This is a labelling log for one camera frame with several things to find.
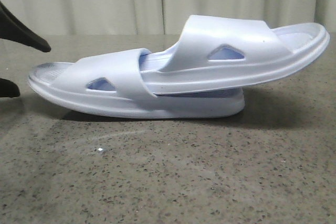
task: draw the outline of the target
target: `countertop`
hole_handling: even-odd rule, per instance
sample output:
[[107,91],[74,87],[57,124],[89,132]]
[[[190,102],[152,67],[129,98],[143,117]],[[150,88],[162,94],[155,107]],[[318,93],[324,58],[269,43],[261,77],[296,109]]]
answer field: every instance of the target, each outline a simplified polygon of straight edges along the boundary
[[51,104],[27,84],[52,61],[178,36],[45,36],[50,53],[0,41],[0,223],[336,223],[336,36],[313,64],[244,89],[220,119],[132,120]]

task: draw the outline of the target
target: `white slide sandal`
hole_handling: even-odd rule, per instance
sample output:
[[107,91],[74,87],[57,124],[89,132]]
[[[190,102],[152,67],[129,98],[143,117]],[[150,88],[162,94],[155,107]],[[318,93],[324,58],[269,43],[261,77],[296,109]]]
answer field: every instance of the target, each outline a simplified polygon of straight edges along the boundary
[[241,87],[283,78],[312,63],[329,34],[316,23],[192,15],[163,52],[133,49],[34,68],[28,83],[66,108],[122,118],[214,118],[244,108]]

